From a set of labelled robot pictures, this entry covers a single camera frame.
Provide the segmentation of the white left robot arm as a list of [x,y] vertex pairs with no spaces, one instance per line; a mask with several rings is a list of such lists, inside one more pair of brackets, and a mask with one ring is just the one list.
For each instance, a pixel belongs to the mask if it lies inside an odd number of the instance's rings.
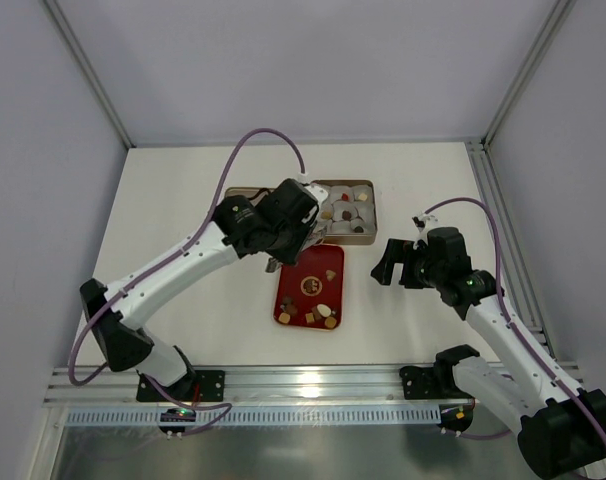
[[329,193],[317,184],[284,180],[258,202],[221,200],[204,225],[169,252],[108,285],[86,281],[80,295],[87,325],[113,372],[129,369],[180,395],[195,381],[189,360],[146,330],[151,317],[205,276],[247,256],[265,253],[293,265],[323,236],[318,220]]

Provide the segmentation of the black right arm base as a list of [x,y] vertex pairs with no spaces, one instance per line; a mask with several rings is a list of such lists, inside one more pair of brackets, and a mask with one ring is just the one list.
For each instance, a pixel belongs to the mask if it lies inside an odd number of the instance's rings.
[[445,386],[433,367],[403,366],[399,377],[405,400],[463,399],[467,395],[456,388]]

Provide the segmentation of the gold tin lid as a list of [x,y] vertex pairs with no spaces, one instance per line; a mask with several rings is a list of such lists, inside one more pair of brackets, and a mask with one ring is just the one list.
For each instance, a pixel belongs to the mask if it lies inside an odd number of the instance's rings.
[[213,221],[223,242],[240,251],[264,251],[289,235],[286,188],[233,189],[216,207]]

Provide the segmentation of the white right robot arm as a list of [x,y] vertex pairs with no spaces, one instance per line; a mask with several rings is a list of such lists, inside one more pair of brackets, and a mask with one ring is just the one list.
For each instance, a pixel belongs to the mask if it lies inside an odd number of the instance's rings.
[[463,344],[436,354],[432,366],[404,367],[406,397],[472,397],[515,435],[529,468],[554,479],[606,459],[606,395],[587,391],[524,327],[495,277],[473,268],[463,235],[438,227],[417,241],[389,239],[371,276],[406,289],[434,289],[499,358],[505,374]]

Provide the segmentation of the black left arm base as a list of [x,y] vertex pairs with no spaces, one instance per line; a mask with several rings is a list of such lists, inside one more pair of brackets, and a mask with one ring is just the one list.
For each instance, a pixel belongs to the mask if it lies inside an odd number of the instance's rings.
[[181,403],[222,402],[225,380],[224,370],[198,369],[192,376],[186,375],[171,386],[156,387],[145,375],[140,374],[136,401],[157,403],[171,397]]

